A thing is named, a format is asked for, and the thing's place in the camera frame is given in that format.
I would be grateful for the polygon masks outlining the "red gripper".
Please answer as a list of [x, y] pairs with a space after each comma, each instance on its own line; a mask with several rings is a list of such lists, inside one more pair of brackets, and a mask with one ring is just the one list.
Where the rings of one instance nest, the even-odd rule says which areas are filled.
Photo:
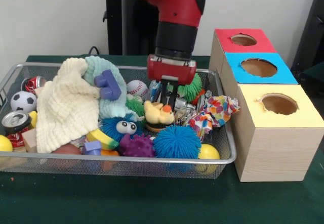
[[173, 60], [156, 55], [149, 55], [147, 58], [147, 73], [151, 80], [161, 81], [160, 102], [168, 103], [168, 81], [171, 82], [172, 91], [169, 97], [169, 105], [174, 108], [179, 85], [191, 84], [196, 74], [196, 61]]

